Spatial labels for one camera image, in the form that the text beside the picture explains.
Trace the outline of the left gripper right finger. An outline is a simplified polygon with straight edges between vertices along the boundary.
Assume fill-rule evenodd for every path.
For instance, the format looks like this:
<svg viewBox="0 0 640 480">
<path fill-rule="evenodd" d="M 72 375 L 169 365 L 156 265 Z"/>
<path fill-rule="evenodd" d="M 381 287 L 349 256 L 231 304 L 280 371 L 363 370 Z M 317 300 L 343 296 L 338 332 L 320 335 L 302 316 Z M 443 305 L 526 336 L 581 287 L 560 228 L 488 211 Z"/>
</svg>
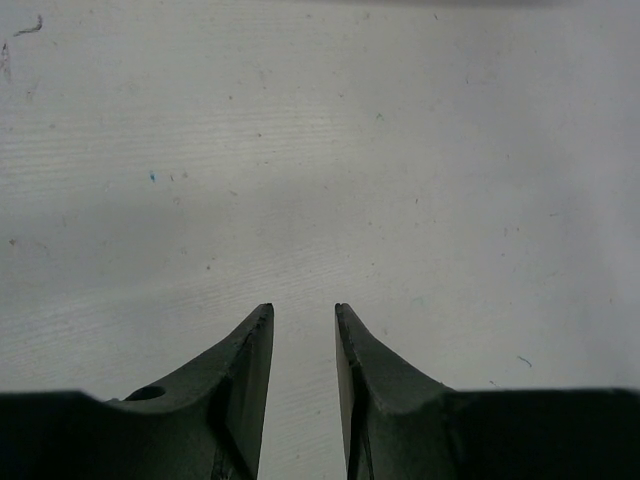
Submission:
<svg viewBox="0 0 640 480">
<path fill-rule="evenodd" d="M 456 391 L 335 308 L 351 479 L 635 479 L 633 389 Z"/>
</svg>

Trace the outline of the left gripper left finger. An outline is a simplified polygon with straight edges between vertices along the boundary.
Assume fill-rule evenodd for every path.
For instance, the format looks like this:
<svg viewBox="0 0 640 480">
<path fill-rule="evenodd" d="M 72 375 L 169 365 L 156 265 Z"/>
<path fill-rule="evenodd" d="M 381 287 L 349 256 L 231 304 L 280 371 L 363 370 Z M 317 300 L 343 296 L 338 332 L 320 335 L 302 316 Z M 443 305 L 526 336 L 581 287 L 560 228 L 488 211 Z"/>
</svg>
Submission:
<svg viewBox="0 0 640 480">
<path fill-rule="evenodd" d="M 123 400 L 1 397 L 4 479 L 254 479 L 274 333 L 261 304 L 226 338 Z"/>
</svg>

